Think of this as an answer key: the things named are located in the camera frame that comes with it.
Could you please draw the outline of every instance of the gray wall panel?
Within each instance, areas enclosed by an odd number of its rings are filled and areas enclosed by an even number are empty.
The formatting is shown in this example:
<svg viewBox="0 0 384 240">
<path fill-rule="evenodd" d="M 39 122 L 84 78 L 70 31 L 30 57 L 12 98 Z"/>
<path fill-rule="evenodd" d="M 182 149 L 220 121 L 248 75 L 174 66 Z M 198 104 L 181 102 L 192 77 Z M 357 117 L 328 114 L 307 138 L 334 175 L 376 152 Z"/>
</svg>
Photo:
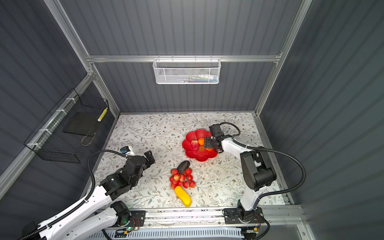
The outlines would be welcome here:
<svg viewBox="0 0 384 240">
<path fill-rule="evenodd" d="M 0 5 L 0 173 L 86 72 L 41 1 Z"/>
<path fill-rule="evenodd" d="M 62 1 L 91 55 L 273 55 L 299 0 Z"/>
<path fill-rule="evenodd" d="M 223 63 L 219 84 L 164 85 L 151 63 L 96 63 L 121 112 L 254 110 L 273 63 Z"/>
<path fill-rule="evenodd" d="M 306 167 L 292 194 L 320 240 L 384 237 L 383 8 L 314 1 L 261 114 L 272 146 Z M 298 167 L 278 160 L 294 185 Z"/>
<path fill-rule="evenodd" d="M 101 97 L 93 83 L 83 94 Z M 102 149 L 113 122 L 114 116 L 108 111 L 85 156 Z M 1 239 L 17 239 L 27 223 L 52 217 L 77 201 L 89 178 L 86 159 L 80 161 L 53 162 L 35 156 L 1 199 Z"/>
</svg>

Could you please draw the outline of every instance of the table surface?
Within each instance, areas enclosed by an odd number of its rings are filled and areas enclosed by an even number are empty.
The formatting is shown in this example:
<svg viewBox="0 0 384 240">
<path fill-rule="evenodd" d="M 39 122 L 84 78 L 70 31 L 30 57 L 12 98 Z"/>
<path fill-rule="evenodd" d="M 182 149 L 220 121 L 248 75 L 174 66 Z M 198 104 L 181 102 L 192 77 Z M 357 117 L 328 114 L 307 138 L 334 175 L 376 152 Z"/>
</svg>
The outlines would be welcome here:
<svg viewBox="0 0 384 240">
<path fill-rule="evenodd" d="M 195 188 L 185 189 L 190 195 L 191 207 L 236 206 L 245 189 L 240 160 L 224 152 L 206 162 L 188 158 L 181 146 L 187 133 L 220 122 L 231 122 L 241 130 L 236 137 L 251 146 L 261 146 L 258 130 L 251 113 L 198 113 L 198 114 L 137 114 L 120 115 L 107 149 L 119 151 L 130 145 L 136 155 L 151 150 L 155 163 L 143 172 L 138 185 L 118 199 L 129 208 L 183 207 L 172 189 L 169 178 L 171 169 L 184 160 L 191 162 Z M 233 134 L 235 128 L 222 125 L 225 133 Z M 105 153 L 95 172 L 96 182 L 122 167 L 125 159 Z M 267 192 L 279 190 L 274 181 Z M 284 205 L 282 195 L 264 197 L 260 205 Z"/>
</svg>

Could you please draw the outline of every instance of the wire mesh basket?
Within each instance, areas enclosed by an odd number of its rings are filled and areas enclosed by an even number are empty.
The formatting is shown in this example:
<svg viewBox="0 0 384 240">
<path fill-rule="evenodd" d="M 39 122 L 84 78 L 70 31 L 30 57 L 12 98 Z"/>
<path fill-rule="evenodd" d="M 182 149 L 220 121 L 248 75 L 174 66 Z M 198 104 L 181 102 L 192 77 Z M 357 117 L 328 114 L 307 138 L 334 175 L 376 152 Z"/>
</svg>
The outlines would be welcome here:
<svg viewBox="0 0 384 240">
<path fill-rule="evenodd" d="M 56 110 L 59 114 L 47 128 L 38 130 L 39 137 L 31 134 L 24 145 L 43 160 L 80 163 L 107 110 L 106 99 L 76 95 Z"/>
<path fill-rule="evenodd" d="M 153 61 L 157 84 L 217 84 L 220 59 L 211 61 Z"/>
</svg>

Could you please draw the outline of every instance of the red fruit bowl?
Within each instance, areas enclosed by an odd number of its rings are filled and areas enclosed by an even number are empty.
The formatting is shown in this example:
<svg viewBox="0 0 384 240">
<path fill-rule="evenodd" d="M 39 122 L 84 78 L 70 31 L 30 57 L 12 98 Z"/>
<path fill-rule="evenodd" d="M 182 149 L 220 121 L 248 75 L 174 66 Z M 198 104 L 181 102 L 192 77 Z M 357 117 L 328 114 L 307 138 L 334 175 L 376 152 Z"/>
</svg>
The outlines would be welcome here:
<svg viewBox="0 0 384 240">
<path fill-rule="evenodd" d="M 210 137 L 211 133 L 207 132 L 204 129 L 198 129 L 194 132 L 189 132 L 185 136 L 185 140 L 182 143 L 183 148 L 185 149 L 185 154 L 189 158 L 195 158 L 199 162 L 205 162 L 208 158 L 214 158 L 217 156 L 217 152 L 208 151 L 204 148 L 204 146 L 199 146 L 199 150 L 192 149 L 192 140 L 198 140 L 201 137 Z"/>
</svg>

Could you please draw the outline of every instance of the black wire basket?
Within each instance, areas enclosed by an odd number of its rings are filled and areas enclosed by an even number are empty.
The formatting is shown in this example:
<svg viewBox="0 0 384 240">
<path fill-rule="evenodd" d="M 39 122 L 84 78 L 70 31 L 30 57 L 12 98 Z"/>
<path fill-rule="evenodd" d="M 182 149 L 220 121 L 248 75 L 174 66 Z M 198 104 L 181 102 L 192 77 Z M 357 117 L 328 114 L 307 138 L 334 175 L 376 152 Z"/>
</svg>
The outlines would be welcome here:
<svg viewBox="0 0 384 240">
<path fill-rule="evenodd" d="M 80 163 L 108 111 L 103 98 L 76 95 L 45 129 L 35 130 L 24 145 L 47 161 Z"/>
</svg>

